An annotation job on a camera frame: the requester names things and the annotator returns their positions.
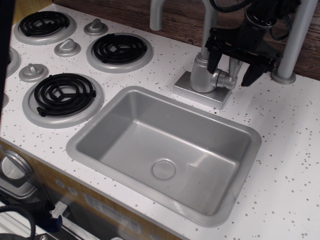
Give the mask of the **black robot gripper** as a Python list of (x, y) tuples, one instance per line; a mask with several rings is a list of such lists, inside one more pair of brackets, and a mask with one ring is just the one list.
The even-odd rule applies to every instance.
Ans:
[(266, 32), (248, 21), (232, 29), (211, 28), (205, 44), (209, 51), (208, 72), (214, 73), (222, 55), (226, 55), (249, 64), (241, 86), (251, 86), (264, 72), (272, 71), (283, 56), (264, 40)]

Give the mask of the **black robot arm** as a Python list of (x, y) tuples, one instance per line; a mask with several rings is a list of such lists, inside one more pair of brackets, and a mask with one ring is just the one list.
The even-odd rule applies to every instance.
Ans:
[(272, 72), (276, 63), (283, 57), (281, 51), (269, 45), (265, 34), (271, 33), (278, 19), (286, 22), (291, 29), (289, 15), (296, 12), (299, 0), (245, 0), (239, 4), (220, 7), (210, 1), (215, 10), (221, 13), (235, 12), (245, 8), (244, 20), (237, 28), (211, 28), (206, 42), (209, 51), (207, 70), (213, 73), (222, 55), (245, 62), (249, 65), (241, 86), (248, 87), (262, 74)]

